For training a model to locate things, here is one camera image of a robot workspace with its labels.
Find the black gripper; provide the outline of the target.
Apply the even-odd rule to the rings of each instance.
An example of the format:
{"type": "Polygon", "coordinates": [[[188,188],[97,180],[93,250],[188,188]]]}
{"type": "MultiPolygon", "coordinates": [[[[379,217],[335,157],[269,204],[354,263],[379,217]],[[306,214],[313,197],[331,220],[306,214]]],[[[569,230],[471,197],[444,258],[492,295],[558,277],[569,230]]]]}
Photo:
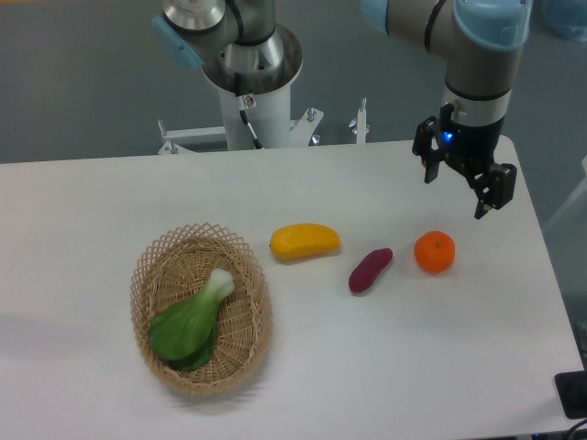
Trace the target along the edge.
{"type": "Polygon", "coordinates": [[[421,122],[415,131],[412,146],[414,155],[425,168],[424,182],[437,178],[441,151],[433,149],[436,140],[443,160],[468,182],[478,198],[474,218],[483,218],[490,210],[500,210],[514,196],[517,167],[494,161],[503,119],[485,126],[465,126],[451,119],[453,103],[440,108],[439,120],[431,116],[421,122]]]}

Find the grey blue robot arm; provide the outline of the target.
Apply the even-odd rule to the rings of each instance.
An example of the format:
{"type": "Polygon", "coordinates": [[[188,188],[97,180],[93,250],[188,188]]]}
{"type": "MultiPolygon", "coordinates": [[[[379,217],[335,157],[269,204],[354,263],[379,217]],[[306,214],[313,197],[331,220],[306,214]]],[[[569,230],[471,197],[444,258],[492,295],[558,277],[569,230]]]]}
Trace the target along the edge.
{"type": "MultiPolygon", "coordinates": [[[[412,151],[427,182],[440,164],[475,192],[475,217],[508,204],[516,168],[498,163],[501,134],[522,48],[528,1],[364,1],[360,11],[381,32],[446,62],[438,115],[420,123],[412,151]]],[[[290,120],[290,87],[303,55],[275,18],[272,1],[165,1],[152,20],[160,44],[218,91],[232,150],[302,145],[310,137],[290,120]]]]}

